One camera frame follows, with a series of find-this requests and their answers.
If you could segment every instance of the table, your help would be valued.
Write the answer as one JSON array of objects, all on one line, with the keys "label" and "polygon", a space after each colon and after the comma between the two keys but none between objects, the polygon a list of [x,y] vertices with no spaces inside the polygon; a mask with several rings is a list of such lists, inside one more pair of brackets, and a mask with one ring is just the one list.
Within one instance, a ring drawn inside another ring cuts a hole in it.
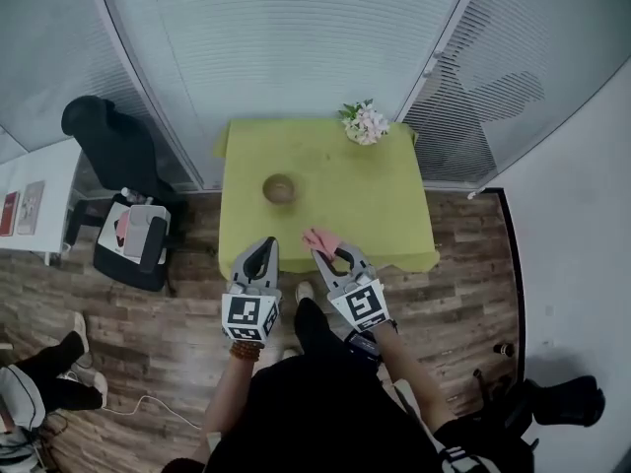
[{"label": "table", "polygon": [[[226,158],[219,265],[230,277],[235,258],[263,237],[276,237],[280,269],[316,269],[303,230],[325,228],[362,248],[376,267],[428,271],[439,260],[409,127],[396,123],[374,146],[346,138],[335,119],[233,120],[215,154]],[[273,205],[265,178],[285,173],[297,199]]]},{"label": "table", "polygon": [[46,264],[49,264],[50,253],[62,251],[68,202],[80,156],[81,147],[72,138],[0,165],[2,204],[7,193],[13,191],[20,191],[19,204],[21,204],[28,184],[38,180],[45,181],[35,233],[33,235],[17,234],[18,211],[14,221],[13,235],[0,236],[0,249],[44,252]]}]

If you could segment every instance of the black baseboard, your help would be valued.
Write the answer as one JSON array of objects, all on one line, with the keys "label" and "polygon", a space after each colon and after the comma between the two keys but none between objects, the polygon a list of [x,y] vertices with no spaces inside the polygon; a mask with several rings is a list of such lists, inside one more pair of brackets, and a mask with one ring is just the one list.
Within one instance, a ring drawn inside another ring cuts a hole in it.
[{"label": "black baseboard", "polygon": [[518,302],[518,327],[519,344],[518,344],[518,361],[517,361],[517,381],[524,381],[526,372],[526,304],[524,301],[524,280],[522,278],[522,265],[520,264],[520,253],[517,247],[517,239],[515,238],[515,227],[513,226],[513,218],[511,210],[506,199],[506,193],[502,187],[489,187],[482,191],[484,193],[494,193],[500,198],[500,206],[504,223],[506,225],[506,233],[509,237],[509,245],[511,248],[511,258],[513,259],[513,271],[515,272],[515,285],[517,288]]}]

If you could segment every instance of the white marker cube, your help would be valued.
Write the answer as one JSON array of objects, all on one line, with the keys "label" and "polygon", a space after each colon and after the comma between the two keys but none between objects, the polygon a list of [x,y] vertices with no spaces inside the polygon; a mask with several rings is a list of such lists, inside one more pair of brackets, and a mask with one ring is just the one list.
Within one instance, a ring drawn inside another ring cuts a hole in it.
[{"label": "white marker cube", "polygon": [[266,343],[278,314],[278,299],[273,296],[221,297],[222,326],[233,340]]},{"label": "white marker cube", "polygon": [[341,297],[329,298],[329,300],[351,326],[360,332],[390,319],[386,298],[384,298],[384,289],[379,279],[375,279]]}]

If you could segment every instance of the beaded bracelet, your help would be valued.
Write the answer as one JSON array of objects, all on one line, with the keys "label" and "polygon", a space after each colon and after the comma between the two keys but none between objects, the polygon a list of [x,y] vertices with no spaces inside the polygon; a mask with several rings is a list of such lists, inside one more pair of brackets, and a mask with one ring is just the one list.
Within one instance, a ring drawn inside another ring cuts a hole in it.
[{"label": "beaded bracelet", "polygon": [[237,359],[258,361],[262,348],[263,344],[258,342],[235,342],[230,348],[230,354]]}]

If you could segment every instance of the red book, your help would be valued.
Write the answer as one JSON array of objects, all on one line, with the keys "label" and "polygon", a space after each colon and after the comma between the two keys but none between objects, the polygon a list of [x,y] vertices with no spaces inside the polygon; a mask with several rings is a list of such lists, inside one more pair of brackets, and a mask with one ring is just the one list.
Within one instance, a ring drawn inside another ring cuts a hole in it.
[{"label": "red book", "polygon": [[18,211],[18,197],[20,193],[15,191],[4,198],[2,209],[2,221],[0,221],[0,237],[10,237],[13,234],[13,222]]}]

